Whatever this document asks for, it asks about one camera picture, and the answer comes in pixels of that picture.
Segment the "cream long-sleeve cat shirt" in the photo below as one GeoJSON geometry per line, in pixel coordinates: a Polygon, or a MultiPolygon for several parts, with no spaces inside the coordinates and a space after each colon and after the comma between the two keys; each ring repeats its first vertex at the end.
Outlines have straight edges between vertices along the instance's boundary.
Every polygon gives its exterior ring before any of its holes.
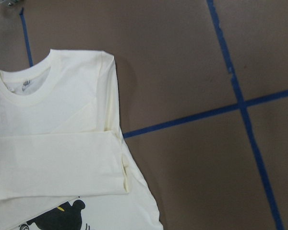
{"type": "Polygon", "coordinates": [[[51,50],[0,70],[0,230],[161,230],[120,128],[115,59],[51,50]]]}

